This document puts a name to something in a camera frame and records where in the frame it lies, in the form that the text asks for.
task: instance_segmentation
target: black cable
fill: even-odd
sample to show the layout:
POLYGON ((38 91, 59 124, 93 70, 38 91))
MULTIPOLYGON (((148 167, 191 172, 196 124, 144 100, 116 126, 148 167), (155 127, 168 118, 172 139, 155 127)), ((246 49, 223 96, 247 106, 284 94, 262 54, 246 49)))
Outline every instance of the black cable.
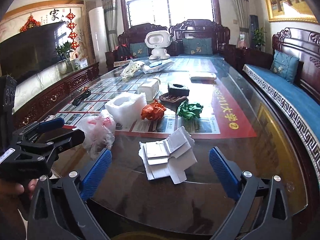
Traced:
POLYGON ((79 104, 81 103, 81 101, 85 100, 86 98, 88 98, 91 95, 91 91, 90 89, 87 89, 85 92, 83 92, 81 95, 79 95, 78 97, 75 98, 75 100, 73 100, 72 104, 74 106, 79 106, 79 104))

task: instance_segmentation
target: metal screw head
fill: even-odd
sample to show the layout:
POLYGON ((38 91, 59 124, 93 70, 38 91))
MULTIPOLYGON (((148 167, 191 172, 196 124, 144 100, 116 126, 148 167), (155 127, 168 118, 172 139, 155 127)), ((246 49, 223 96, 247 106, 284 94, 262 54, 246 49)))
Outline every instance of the metal screw head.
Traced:
POLYGON ((281 181, 281 178, 278 176, 278 175, 276 175, 276 176, 273 176, 273 179, 275 180, 275 181, 281 181))
POLYGON ((75 176, 78 176, 78 172, 72 171, 72 172, 69 173, 69 177, 70 178, 74 178, 75 176))
POLYGON ((45 181, 47 179, 47 176, 46 175, 42 175, 40 176, 39 180, 40 181, 45 181))
POLYGON ((247 178, 251 178, 252 177, 252 173, 250 171, 244 171, 243 175, 247 178))

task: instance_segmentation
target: carved wooden backrest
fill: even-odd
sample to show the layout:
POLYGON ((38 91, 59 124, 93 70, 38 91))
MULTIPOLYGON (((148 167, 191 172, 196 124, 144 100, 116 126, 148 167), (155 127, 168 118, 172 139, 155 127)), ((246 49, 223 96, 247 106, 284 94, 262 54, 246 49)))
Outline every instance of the carved wooden backrest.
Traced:
POLYGON ((210 20, 187 20, 169 28, 174 41, 183 38, 212 38, 212 51, 223 50, 224 44, 229 44, 230 30, 210 20))
POLYGON ((123 32, 121 35, 118 36, 119 44, 127 44, 130 46, 131 43, 140 43, 144 42, 147 34, 153 31, 167 31, 167 27, 162 27, 161 25, 154 25, 151 23, 144 23, 132 26, 126 32, 123 32))
POLYGON ((320 102, 320 33, 285 28, 273 35, 272 47, 303 62, 294 83, 320 102))

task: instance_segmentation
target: drawer handle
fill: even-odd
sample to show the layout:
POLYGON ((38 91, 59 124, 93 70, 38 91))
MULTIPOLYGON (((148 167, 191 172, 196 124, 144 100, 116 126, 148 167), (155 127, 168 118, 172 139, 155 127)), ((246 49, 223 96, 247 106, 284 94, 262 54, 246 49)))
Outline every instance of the drawer handle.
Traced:
POLYGON ((29 118, 27 117, 27 121, 25 122, 25 121, 23 121, 22 122, 24 125, 27 125, 28 123, 29 123, 29 118))
POLYGON ((51 98, 50 100, 54 102, 55 100, 57 100, 57 96, 54 96, 54 99, 51 98))

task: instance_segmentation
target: white robot toy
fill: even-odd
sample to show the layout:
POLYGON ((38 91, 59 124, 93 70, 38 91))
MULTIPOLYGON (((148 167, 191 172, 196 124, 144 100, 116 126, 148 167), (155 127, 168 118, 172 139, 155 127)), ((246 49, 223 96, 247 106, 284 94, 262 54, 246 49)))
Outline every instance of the white robot toy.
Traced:
POLYGON ((171 41, 172 39, 168 31, 154 31, 148 33, 144 42, 148 48, 153 49, 149 59, 170 58, 170 55, 165 48, 170 46, 171 41))

